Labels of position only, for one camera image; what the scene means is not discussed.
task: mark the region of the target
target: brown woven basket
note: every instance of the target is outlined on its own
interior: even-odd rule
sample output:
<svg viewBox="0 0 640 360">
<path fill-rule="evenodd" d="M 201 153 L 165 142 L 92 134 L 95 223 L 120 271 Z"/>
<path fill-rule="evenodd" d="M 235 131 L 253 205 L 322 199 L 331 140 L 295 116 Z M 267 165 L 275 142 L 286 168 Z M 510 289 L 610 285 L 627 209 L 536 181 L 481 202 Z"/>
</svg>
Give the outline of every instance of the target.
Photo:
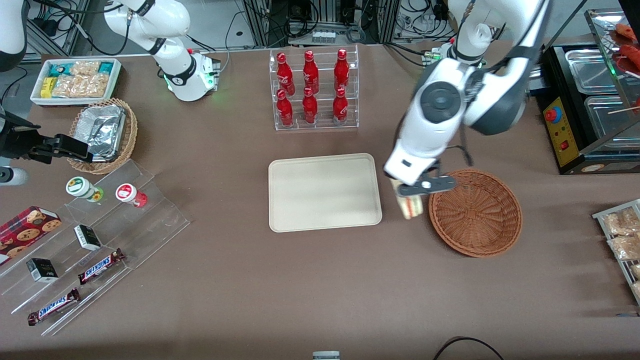
<svg viewBox="0 0 640 360">
<path fill-rule="evenodd" d="M 442 239 L 475 258 L 504 253 L 522 230 L 522 210 L 513 192 L 486 172 L 451 172 L 458 182 L 449 192 L 429 196 L 429 216 Z"/>
<path fill-rule="evenodd" d="M 104 175 L 108 174 L 117 168 L 121 167 L 130 157 L 133 152 L 133 148 L 136 145 L 136 135 L 138 135 L 138 121 L 136 120 L 136 114 L 131 111 L 129 105 L 126 102 L 120 99 L 109 99 L 101 102 L 96 102 L 95 104 L 91 104 L 88 107 L 96 107 L 96 106 L 107 106 L 107 105 L 118 105 L 122 107 L 127 112 L 127 117 L 124 123 L 124 129 L 122 130 L 122 139 L 120 141 L 120 148 L 118 150 L 118 157 L 116 160 L 111 163 L 83 163 L 81 161 L 74 161 L 68 159 L 71 167 L 78 171 L 88 172 L 94 175 Z M 76 116 L 76 120 L 71 125 L 71 130 L 69 131 L 69 136 L 73 136 L 76 132 L 76 126 L 78 124 L 78 119 L 80 118 L 80 114 Z"/>
</svg>

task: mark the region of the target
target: coca-cola bottle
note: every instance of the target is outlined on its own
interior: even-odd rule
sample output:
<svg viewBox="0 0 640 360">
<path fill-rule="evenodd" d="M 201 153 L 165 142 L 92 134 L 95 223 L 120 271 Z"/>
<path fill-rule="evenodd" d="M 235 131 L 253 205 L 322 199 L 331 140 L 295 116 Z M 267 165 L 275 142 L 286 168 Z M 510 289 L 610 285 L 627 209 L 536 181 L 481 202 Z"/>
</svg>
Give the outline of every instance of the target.
<svg viewBox="0 0 640 360">
<path fill-rule="evenodd" d="M 284 127 L 292 127 L 293 126 L 293 108 L 291 107 L 291 102 L 287 99 L 287 94 L 284 90 L 278 89 L 278 102 L 276 102 L 276 107 L 278 108 L 278 115 L 280 116 L 280 121 L 282 126 Z"/>
<path fill-rule="evenodd" d="M 349 63 L 347 62 L 347 51 L 345 49 L 338 50 L 338 61 L 335 62 L 333 75 L 335 77 L 333 85 L 336 91 L 340 87 L 347 88 L 347 85 L 349 85 Z"/>
<path fill-rule="evenodd" d="M 314 52 L 305 51 L 305 67 L 302 69 L 305 76 L 305 86 L 309 86 L 314 94 L 320 91 L 320 78 L 318 75 L 318 65 L 314 60 Z"/>
<path fill-rule="evenodd" d="M 311 125 L 315 124 L 318 119 L 318 101 L 310 86 L 305 88 L 305 98 L 302 99 L 302 107 L 305 109 L 305 121 Z"/>
<path fill-rule="evenodd" d="M 284 53 L 278 53 L 276 55 L 278 60 L 278 82 L 280 88 L 287 92 L 288 96 L 293 96 L 296 93 L 296 87 L 293 85 L 293 71 L 287 63 L 287 56 Z"/>
<path fill-rule="evenodd" d="M 347 107 L 349 102 L 344 97 L 344 88 L 340 87 L 335 92 L 336 96 L 333 100 L 333 123 L 342 126 L 347 121 Z"/>
</svg>

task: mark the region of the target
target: red emergency stop button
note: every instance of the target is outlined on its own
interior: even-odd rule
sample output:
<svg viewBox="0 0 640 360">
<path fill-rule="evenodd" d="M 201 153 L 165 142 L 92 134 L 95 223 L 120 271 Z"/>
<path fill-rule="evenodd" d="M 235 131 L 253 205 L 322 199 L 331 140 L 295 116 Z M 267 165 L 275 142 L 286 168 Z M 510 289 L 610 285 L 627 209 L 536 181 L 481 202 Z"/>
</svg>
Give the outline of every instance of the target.
<svg viewBox="0 0 640 360">
<path fill-rule="evenodd" d="M 545 119 L 549 122 L 552 122 L 553 120 L 555 120 L 556 117 L 557 117 L 557 112 L 554 109 L 547 111 L 547 113 L 545 114 Z"/>
</svg>

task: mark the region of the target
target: snickers bar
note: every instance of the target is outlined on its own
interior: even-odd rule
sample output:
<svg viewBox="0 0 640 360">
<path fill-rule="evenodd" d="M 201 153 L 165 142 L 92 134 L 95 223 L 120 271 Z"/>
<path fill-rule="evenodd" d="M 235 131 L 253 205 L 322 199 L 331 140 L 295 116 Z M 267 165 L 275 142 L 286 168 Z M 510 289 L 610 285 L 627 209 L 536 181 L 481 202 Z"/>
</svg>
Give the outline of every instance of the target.
<svg viewBox="0 0 640 360">
<path fill-rule="evenodd" d="M 66 294 L 65 296 L 61 297 L 60 299 L 52 302 L 51 304 L 43 307 L 40 309 L 40 311 L 35 311 L 31 314 L 29 314 L 29 317 L 27 318 L 27 321 L 29 322 L 29 326 L 34 326 L 37 323 L 41 322 L 42 320 L 44 320 L 47 316 L 55 313 L 56 311 L 59 311 L 60 309 L 62 309 L 63 307 L 73 303 L 73 302 L 80 302 L 80 293 L 78 292 L 78 289 L 74 288 L 73 290 L 71 290 L 70 293 Z"/>
<path fill-rule="evenodd" d="M 102 259 L 96 265 L 91 266 L 87 271 L 78 275 L 78 279 L 80 279 L 80 285 L 84 285 L 91 278 L 94 278 L 103 272 L 105 272 L 111 265 L 117 263 L 118 261 L 125 258 L 125 255 L 122 254 L 120 248 L 117 248 L 114 252 L 109 254 L 106 258 Z"/>
</svg>

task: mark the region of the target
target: brown table surface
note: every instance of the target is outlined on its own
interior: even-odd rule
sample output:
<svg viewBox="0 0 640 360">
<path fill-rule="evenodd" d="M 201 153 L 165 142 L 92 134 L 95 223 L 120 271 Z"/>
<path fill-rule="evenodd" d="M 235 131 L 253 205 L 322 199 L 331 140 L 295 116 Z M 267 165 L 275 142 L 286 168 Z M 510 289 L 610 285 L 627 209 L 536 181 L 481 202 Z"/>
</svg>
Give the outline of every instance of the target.
<svg viewBox="0 0 640 360">
<path fill-rule="evenodd" d="M 276 133 L 269 51 L 233 53 L 220 90 L 189 103 L 156 78 L 151 57 L 121 58 L 117 95 L 140 127 L 133 158 L 193 223 L 53 337 L 0 306 L 0 358 L 281 360 L 340 350 L 345 360 L 431 359 L 446 340 L 474 336 L 506 359 L 638 359 L 640 318 L 614 317 L 637 308 L 591 214 L 640 197 L 640 177 L 559 176 L 532 101 L 507 133 L 469 132 L 477 168 L 520 200 L 520 240 L 497 258 L 462 256 L 426 217 L 402 218 L 382 172 L 420 69 L 383 46 L 358 48 L 356 133 Z M 67 133 L 77 112 L 33 106 L 29 120 L 43 134 Z M 358 152 L 376 160 L 379 225 L 269 229 L 273 160 Z M 443 162 L 465 167 L 457 151 Z M 60 159 L 13 164 L 31 179 L 0 187 L 3 222 L 70 201 L 63 185 L 82 175 Z M 458 343 L 441 357 L 454 358 L 492 355 Z"/>
</svg>

